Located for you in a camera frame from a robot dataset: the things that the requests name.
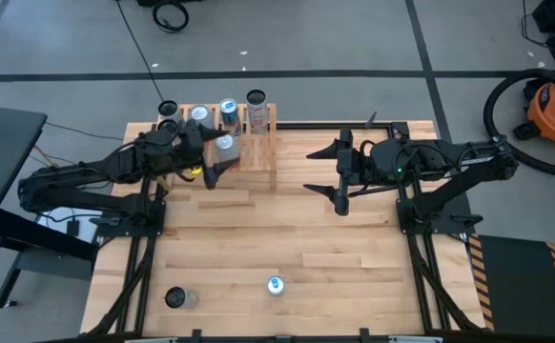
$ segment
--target gray floor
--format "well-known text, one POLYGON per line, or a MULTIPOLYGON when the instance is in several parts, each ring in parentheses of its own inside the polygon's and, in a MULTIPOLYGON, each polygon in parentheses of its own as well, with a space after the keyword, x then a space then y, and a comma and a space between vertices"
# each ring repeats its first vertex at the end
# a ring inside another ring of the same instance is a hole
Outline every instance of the gray floor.
MULTIPOLYGON (((528 10, 539 1, 528 1, 528 10)), ((158 30, 134 0, 124 11, 153 71, 421 71, 405 2, 353 0, 206 0, 187 4, 191 24, 181 34, 158 30)), ((515 71, 555 68, 546 50, 520 36, 519 0, 415 0, 430 62, 436 71, 515 71)), ((529 26, 535 35, 535 25, 529 26)), ((128 73, 145 68, 111 0, 10 0, 0 20, 0 74, 128 73)), ((438 79, 456 142, 485 139, 483 102, 499 79, 438 79)), ((284 120, 434 120, 422 78, 326 77, 161 80, 166 98, 190 103, 243 100, 261 88, 284 120)), ((0 83, 0 106, 42 111, 55 124, 122 135, 131 121, 152 121, 159 100, 150 81, 0 83)), ((496 110, 508 131, 521 118, 518 90, 496 110)), ((39 145, 68 159, 101 158, 116 142, 46 127, 39 145)), ((555 161, 555 147, 527 143, 555 161)), ((39 165, 29 160, 20 176, 39 165)), ((555 177, 525 166, 514 179, 469 193, 484 222, 478 232, 555 244, 555 177)), ((2 207, 22 215, 11 190, 2 207)), ((0 253, 0 282, 13 254, 0 253)), ((84 311, 88 283, 24 272, 0 310, 0 342, 73 336, 84 311)))

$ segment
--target black hose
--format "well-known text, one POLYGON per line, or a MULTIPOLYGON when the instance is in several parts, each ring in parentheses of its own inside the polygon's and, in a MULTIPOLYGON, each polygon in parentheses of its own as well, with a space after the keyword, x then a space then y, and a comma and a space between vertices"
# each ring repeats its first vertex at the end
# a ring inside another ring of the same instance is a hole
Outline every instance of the black hose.
POLYGON ((186 28, 187 25, 189 25, 189 12, 177 0, 163 0, 163 1, 159 1, 158 3, 156 3, 156 5, 154 5, 154 7, 153 7, 153 19, 154 19, 154 23, 160 29, 162 29, 162 30, 164 30, 168 33, 176 33, 176 32, 182 31, 184 28, 186 28), (158 14, 158 12, 164 6, 174 6, 179 11, 181 11, 182 14, 184 14, 184 23, 182 23, 182 25, 180 25, 180 26, 175 27, 170 22, 168 22, 165 18, 162 18, 158 14))
MULTIPOLYGON (((498 98, 500 98, 500 95, 502 95, 502 93, 513 84, 528 78, 537 78, 555 84, 555 71, 548 71, 544 69, 530 69, 517 72, 516 74, 507 77, 503 82, 496 86, 496 88, 489 94, 487 101, 485 101, 485 107, 483 108, 483 123, 485 124, 485 129, 490 136, 501 135, 498 132, 498 129, 496 129, 496 124, 494 123, 494 107, 496 106, 498 98)), ((527 153, 513 147, 511 144, 508 145, 513 153, 513 156, 515 156, 515 158, 517 158, 522 163, 535 170, 555 175, 555 165, 532 157, 527 153)))

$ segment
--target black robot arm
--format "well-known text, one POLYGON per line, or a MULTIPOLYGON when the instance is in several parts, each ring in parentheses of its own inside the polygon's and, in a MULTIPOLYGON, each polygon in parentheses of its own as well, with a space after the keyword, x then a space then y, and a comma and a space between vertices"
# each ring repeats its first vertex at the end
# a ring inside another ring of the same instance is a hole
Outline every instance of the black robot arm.
POLYGON ((200 167, 206 187, 213 189, 220 175, 236 160, 209 168, 203 158, 203 146, 204 142, 226 133, 204 128, 194 121, 163 125, 162 130, 140 133, 133 142, 119 147, 103 160, 42 168, 19 181, 21 207, 36 213, 58 207, 100 210, 143 220, 152 205, 148 194, 118 197, 85 192, 78 187, 102 181, 133 184, 144 177, 155 179, 172 172, 183 177, 183 171, 200 167))
POLYGON ((449 200, 480 182, 505 180, 517 170, 517 162, 504 137, 465 144, 391 138, 377 144, 365 141, 360 150, 354 148, 353 141, 351 131, 341 130, 339 139, 332 145, 307 156, 337 159, 337 189, 317 185, 304 187, 326 195, 339 215, 347 215, 351 197, 407 187, 415 180, 437 181, 448 172, 454 172, 451 179, 434 192, 421 193, 407 200, 414 219, 424 221, 439 212, 449 200), (364 147, 369 144, 373 148, 366 155, 364 147), (362 189, 348 192, 349 186, 362 186, 362 189), (380 188, 368 189, 370 186, 380 188))

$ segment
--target orange vacuum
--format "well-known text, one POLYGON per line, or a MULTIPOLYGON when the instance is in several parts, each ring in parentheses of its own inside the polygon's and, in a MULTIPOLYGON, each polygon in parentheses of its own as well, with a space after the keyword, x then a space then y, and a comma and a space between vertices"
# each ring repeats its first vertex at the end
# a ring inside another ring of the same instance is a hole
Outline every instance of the orange vacuum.
MULTIPOLYGON (((513 84, 532 78, 524 88, 524 96, 530 101, 527 108, 527 121, 513 130, 518 139, 530 139, 541 136, 555 142, 555 71, 532 69, 519 71, 506 78, 492 91, 483 109, 483 122, 491 136, 500 134, 493 119, 494 106, 500 95, 513 84)), ((555 165, 536 159, 512 147, 515 157, 526 165, 555 174, 555 165)))

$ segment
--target wooden tabletop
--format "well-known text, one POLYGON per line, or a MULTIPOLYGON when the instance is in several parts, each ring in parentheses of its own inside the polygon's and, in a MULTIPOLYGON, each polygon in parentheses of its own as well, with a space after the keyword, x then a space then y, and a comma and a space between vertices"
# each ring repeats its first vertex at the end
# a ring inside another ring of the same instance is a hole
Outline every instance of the wooden tabletop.
MULTIPOLYGON (((412 139, 436 138, 431 121, 408 124, 412 139)), ((129 124, 125 140, 151 125, 129 124)), ((371 334, 423 332, 409 251, 396 214, 397 193, 352 199, 350 214, 340 217, 325 197, 301 186, 337 185, 335 161, 312 161, 305 155, 326 147, 338 134, 278 131, 276 191, 254 187, 254 180, 246 183, 236 174, 226 175, 213 191, 174 182, 154 255, 145 336, 190 336, 193 329, 209 336, 357 335, 360 328, 371 334), (285 281, 280 297, 267 292, 272 275, 285 281), (174 286, 197 291, 197 306, 168 308, 164 296, 174 286)), ((354 131, 354 137, 355 144, 381 141, 387 132, 354 131)), ((436 187, 422 185, 425 191, 436 187)), ((113 194, 138 190, 136 185, 116 185, 113 194)), ((483 326, 463 243, 444 235, 433 239, 443 285, 468 317, 483 326)), ((94 327, 120 293, 130 242, 116 238, 99 252, 81 332, 94 327)), ((438 327, 434 296, 428 299, 438 327)), ((135 293, 130 329, 136 301, 135 293)))

